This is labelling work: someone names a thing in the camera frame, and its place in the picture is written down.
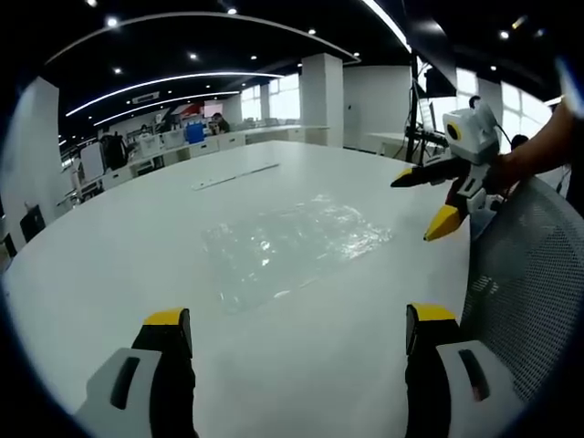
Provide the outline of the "person's right hand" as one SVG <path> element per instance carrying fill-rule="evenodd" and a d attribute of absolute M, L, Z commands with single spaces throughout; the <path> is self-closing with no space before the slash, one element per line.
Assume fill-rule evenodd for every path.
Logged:
<path fill-rule="evenodd" d="M 484 188 L 487 194 L 507 196 L 517 183 L 527 177 L 525 159 L 519 150 L 512 151 L 494 158 L 484 179 Z"/>

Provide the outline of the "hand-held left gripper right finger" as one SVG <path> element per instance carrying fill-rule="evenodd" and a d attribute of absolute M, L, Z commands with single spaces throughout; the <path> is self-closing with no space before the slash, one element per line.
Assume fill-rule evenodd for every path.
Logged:
<path fill-rule="evenodd" d="M 407 437 L 498 437 L 523 411 L 511 372 L 448 309 L 406 307 Z"/>

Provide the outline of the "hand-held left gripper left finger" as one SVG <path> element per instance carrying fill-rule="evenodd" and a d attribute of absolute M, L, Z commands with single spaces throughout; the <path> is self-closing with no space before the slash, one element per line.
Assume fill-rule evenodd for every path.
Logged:
<path fill-rule="evenodd" d="M 195 383 L 189 309 L 156 312 L 91 376 L 74 418 L 91 437 L 195 437 Z"/>

